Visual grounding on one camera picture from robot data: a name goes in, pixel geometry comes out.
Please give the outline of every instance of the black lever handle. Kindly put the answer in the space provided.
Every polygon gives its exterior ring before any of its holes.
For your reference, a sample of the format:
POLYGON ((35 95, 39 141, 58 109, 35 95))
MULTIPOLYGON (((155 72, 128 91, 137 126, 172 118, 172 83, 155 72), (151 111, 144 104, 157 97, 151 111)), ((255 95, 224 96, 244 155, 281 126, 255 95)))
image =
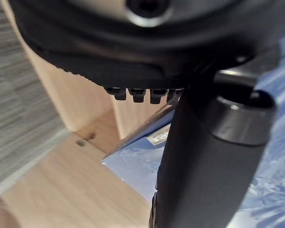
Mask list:
POLYGON ((236 91, 233 101, 225 86, 225 98, 185 93, 180 99, 158 171, 154 227, 225 228, 237 211, 276 106, 265 92, 236 91))

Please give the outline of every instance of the white label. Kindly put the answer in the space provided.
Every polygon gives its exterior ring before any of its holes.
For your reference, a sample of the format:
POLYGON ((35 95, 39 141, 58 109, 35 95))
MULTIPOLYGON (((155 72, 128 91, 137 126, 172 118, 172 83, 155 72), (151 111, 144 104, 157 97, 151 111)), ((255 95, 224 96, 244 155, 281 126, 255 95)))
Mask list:
POLYGON ((168 138, 169 130, 171 124, 159 129, 158 131, 154 132, 153 134, 149 135, 147 139, 153 146, 156 146, 162 142, 165 142, 168 138))

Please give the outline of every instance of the gray carpet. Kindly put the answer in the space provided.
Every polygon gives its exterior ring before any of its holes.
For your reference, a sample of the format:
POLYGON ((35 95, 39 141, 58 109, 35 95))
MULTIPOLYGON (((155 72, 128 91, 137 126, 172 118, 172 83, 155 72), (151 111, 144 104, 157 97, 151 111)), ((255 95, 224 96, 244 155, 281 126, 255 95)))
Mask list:
POLYGON ((0 193, 67 135, 0 5, 0 193))

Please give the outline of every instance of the screw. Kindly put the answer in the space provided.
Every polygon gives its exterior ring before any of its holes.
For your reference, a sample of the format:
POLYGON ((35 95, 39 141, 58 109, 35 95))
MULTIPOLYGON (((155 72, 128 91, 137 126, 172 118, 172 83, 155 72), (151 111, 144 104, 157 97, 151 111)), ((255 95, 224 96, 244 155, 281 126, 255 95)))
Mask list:
POLYGON ((96 133, 90 133, 87 140, 94 139, 96 137, 96 133))
POLYGON ((76 142, 76 144, 78 145, 78 146, 80 146, 80 147, 84 147, 86 144, 85 144, 86 142, 84 141, 84 140, 78 140, 77 142, 76 142))

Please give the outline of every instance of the light wood surface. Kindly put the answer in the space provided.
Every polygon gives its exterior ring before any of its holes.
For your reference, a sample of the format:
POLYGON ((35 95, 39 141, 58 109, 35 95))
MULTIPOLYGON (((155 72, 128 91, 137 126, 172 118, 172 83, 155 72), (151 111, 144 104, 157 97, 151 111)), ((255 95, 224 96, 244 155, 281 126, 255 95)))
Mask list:
POLYGON ((114 152, 121 141, 113 109, 77 131, 76 134, 106 154, 114 152))
POLYGON ((1 0, 5 12, 66 127, 75 132, 112 108, 105 90, 82 76, 58 69, 37 56, 23 41, 8 0, 1 0))
POLYGON ((126 101, 113 100, 115 118, 121 139, 133 133, 149 118, 166 105, 167 97, 162 97, 160 104, 150 104, 150 90, 147 90, 143 103, 134 103, 127 92, 126 101))
POLYGON ((22 228, 147 228, 150 206, 71 135, 2 195, 22 228))

